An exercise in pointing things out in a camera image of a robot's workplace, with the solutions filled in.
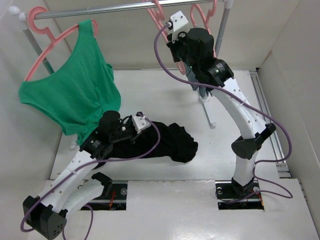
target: hanging clothes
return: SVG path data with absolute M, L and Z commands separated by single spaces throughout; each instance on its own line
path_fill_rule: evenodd
M 94 38 L 91 19 L 79 23 L 76 44 L 64 65 L 43 79 L 22 82 L 19 97 L 58 123 L 65 135 L 77 134 L 78 145 L 105 111 L 119 111 L 121 96 L 113 68 Z

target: clothes hanger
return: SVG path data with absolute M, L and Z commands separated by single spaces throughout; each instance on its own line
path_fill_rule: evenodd
M 200 7 L 199 4 L 192 4 L 191 8 L 190 8 L 190 19 L 191 19 L 193 27 L 195 28 L 197 26 L 196 20 L 194 17 L 194 9 L 196 9 L 198 11 L 198 13 L 200 14 L 204 28 L 209 32 L 209 34 L 211 34 L 211 31 L 209 28 L 209 19 L 215 15 L 216 9 L 217 9 L 217 0 L 213 0 L 212 2 L 213 2 L 212 9 L 208 10 L 208 13 L 206 14 L 206 16 L 205 16 L 204 11 L 202 10 L 202 8 Z M 213 56 L 216 57 L 215 48 L 213 48 Z
M 39 57 L 37 58 L 37 60 L 33 64 L 33 66 L 31 67 L 31 69 L 29 70 L 28 74 L 26 75 L 26 77 L 24 79 L 24 81 L 26 81 L 26 82 L 32 79 L 32 77 L 35 74 L 36 70 L 38 69 L 39 65 L 42 63 L 42 61 L 45 59 L 45 57 L 50 53 L 50 51 L 58 43 L 60 43 L 64 38 L 66 38 L 71 33 L 73 33 L 74 31 L 79 29 L 79 25 L 76 24 L 76 25 L 70 27 L 69 29 L 65 30 L 57 38 L 55 38 L 55 36 L 50 31 L 49 27 L 46 26 L 46 27 L 44 27 L 42 29 L 37 28 L 36 25 L 35 25 L 35 16 L 38 13 L 44 13 L 44 12 L 47 12 L 47 11 L 48 10 L 43 6 L 36 6 L 36 7 L 32 8 L 30 10 L 30 12 L 28 13 L 28 16 L 27 16 L 27 22 L 28 22 L 29 27 L 37 34 L 46 34 L 49 37 L 51 43 L 39 55 Z M 98 33 L 98 24 L 94 19 L 92 19 L 92 24 L 94 26 L 94 37 L 95 37 L 97 35 L 97 33 Z
M 154 21 L 156 27 L 160 30 L 164 26 L 162 21 L 165 20 L 165 14 L 164 14 L 162 6 L 159 4 L 158 0 L 153 0 L 152 2 L 157 6 L 158 9 L 154 10 L 153 8 L 148 8 L 147 10 L 148 10 L 152 20 Z M 168 32 L 167 32 L 167 30 L 164 30 L 162 32 L 162 36 L 163 36 L 165 42 L 168 42 L 168 38 L 167 38 Z M 185 69 L 185 66 L 182 63 L 182 61 L 177 62 L 176 65 L 177 65 L 180 73 L 182 75 L 185 75 L 186 74 L 186 69 Z

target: screw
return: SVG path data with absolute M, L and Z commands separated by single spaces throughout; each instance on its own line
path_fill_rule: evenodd
M 121 195 L 127 195 L 128 190 L 126 188 L 121 188 L 120 193 Z
M 222 187 L 218 186 L 218 187 L 216 188 L 216 193 L 217 193 L 218 195 L 223 194 L 224 192 L 222 191 Z
M 259 192 L 259 191 L 260 191 L 260 188 L 259 188 L 258 186 L 255 186 L 255 187 L 253 188 L 253 191 L 254 191 L 254 192 Z

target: white wall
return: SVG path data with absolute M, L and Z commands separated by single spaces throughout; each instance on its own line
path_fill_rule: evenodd
M 52 11 L 72 10 L 87 7 L 130 4 L 141 0 L 45 0 Z M 234 0 L 230 11 L 224 40 L 219 57 L 231 67 L 260 67 L 271 50 L 299 0 Z M 204 12 L 212 3 L 201 4 Z M 190 5 L 165 7 L 165 20 L 177 11 L 189 18 Z M 224 10 L 218 2 L 216 14 L 210 19 L 210 29 L 216 38 Z M 201 25 L 199 14 L 194 11 L 197 23 Z M 97 20 L 99 33 L 97 41 L 108 62 L 116 69 L 159 68 L 153 44 L 158 29 L 146 9 L 111 12 L 91 15 Z M 57 18 L 60 28 L 66 30 L 73 24 L 88 19 L 88 15 Z M 68 38 L 71 49 L 76 36 Z M 159 41 L 161 58 L 168 67 L 175 67 L 164 40 Z
M 274 117 L 289 131 L 292 176 L 304 187 L 320 233 L 320 1 L 301 0 L 258 71 Z M 281 145 L 287 144 L 280 134 Z
M 21 104 L 19 86 L 37 55 L 23 32 L 7 13 L 10 5 L 23 11 L 43 5 L 42 0 L 0 1 L 0 235 L 1 239 L 23 240 L 20 232 L 22 202 L 28 195 L 36 196 L 55 159 L 61 136 L 60 127 L 39 111 Z M 52 20 L 40 23 L 59 32 Z M 48 45 L 46 36 L 37 36 L 42 49 Z M 57 69 L 69 56 L 65 43 L 58 45 L 49 60 Z M 43 66 L 36 78 L 47 76 Z

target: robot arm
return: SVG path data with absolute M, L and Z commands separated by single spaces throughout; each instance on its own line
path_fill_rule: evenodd
M 183 61 L 188 65 L 199 83 L 223 88 L 249 104 L 228 64 L 214 57 L 214 37 L 204 28 L 189 29 L 188 20 L 181 11 L 172 15 L 169 22 L 172 33 L 167 36 L 167 46 L 173 61 Z M 252 169 L 258 150 L 276 127 L 273 123 L 266 124 L 254 111 L 224 92 L 211 88 L 206 90 L 223 104 L 240 130 L 241 136 L 231 145 L 236 154 L 231 184 L 235 193 L 241 197 L 253 182 Z
M 28 196 L 24 200 L 22 204 L 24 214 L 31 211 L 26 223 L 48 240 L 55 239 L 66 226 L 67 219 L 77 210 L 92 199 L 101 195 L 107 196 L 111 191 L 112 180 L 100 172 L 94 174 L 78 189 L 84 176 L 89 174 L 93 168 L 98 167 L 98 163 L 93 159 L 108 159 L 114 143 L 123 140 L 133 142 L 150 126 L 151 124 L 141 117 L 141 114 L 121 119 L 118 112 L 106 111 L 98 127 L 80 146 L 80 151 L 84 150 L 87 157 L 78 160 L 76 155 L 50 186 L 37 197 Z

